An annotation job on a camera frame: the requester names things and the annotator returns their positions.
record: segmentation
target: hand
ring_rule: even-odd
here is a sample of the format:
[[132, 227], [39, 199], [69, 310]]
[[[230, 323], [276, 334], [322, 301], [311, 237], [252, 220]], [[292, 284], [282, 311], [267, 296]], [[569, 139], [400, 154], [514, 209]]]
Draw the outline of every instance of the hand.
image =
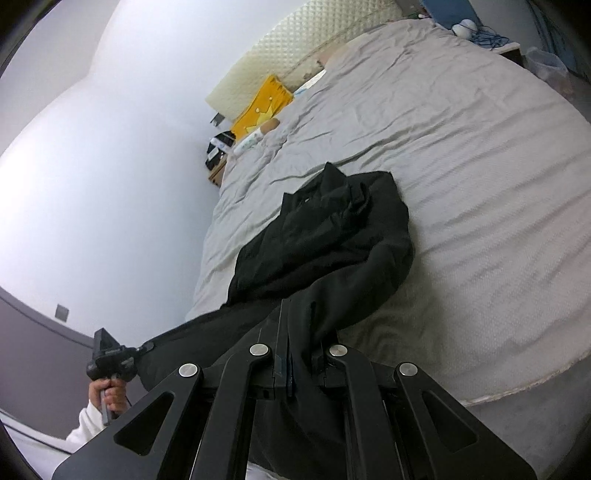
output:
[[88, 387], [88, 399], [94, 407], [100, 411], [100, 391], [105, 391], [105, 404], [110, 411], [122, 414], [129, 407], [127, 405], [126, 395], [126, 383], [120, 378], [110, 380], [109, 378], [102, 378], [101, 380], [95, 380]]

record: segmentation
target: headboard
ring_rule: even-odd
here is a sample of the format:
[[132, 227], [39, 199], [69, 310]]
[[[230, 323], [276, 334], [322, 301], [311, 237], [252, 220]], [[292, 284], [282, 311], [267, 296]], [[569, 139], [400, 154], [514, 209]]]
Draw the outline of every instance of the headboard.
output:
[[402, 16], [394, 0], [310, 0], [238, 60], [206, 102], [226, 118], [236, 119], [270, 74], [294, 91], [321, 71], [316, 56], [329, 45], [345, 43]]

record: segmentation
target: wrinkled bedsheet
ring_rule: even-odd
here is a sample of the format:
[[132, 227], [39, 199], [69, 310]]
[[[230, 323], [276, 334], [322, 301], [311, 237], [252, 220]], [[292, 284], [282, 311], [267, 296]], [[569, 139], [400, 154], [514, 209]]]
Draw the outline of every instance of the wrinkled bedsheet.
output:
[[342, 342], [416, 362], [473, 405], [588, 355], [591, 125], [545, 83], [430, 20], [400, 21], [364, 35], [279, 119], [228, 169], [187, 319], [224, 303], [240, 248], [329, 161], [392, 173], [417, 251]]

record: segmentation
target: silver screw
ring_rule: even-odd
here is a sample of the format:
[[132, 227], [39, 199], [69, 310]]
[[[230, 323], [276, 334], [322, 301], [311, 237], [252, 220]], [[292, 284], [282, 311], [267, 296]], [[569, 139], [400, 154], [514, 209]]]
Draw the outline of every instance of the silver screw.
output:
[[345, 345], [333, 345], [329, 348], [329, 352], [332, 356], [345, 356], [347, 355], [347, 351]]
[[255, 343], [251, 347], [251, 353], [254, 356], [266, 355], [268, 351], [269, 351], [269, 347], [267, 347], [267, 345], [265, 345], [264, 343]]
[[413, 377], [418, 373], [418, 368], [415, 364], [402, 364], [400, 365], [400, 373], [402, 373], [405, 377]]
[[192, 377], [199, 372], [199, 367], [195, 364], [184, 364], [178, 369], [178, 374], [181, 377]]

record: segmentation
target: black jacket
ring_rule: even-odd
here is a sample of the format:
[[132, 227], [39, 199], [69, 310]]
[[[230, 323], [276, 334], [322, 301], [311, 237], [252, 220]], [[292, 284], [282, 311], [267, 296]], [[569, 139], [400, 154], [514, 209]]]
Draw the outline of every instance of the black jacket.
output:
[[276, 324], [289, 298], [295, 396], [257, 404], [250, 459], [290, 480], [346, 478], [342, 413], [313, 384], [311, 351], [374, 312], [412, 261], [408, 209], [392, 176], [346, 177], [326, 164], [242, 248], [226, 304], [153, 340], [138, 363], [142, 383], [150, 389], [187, 362], [225, 362]]

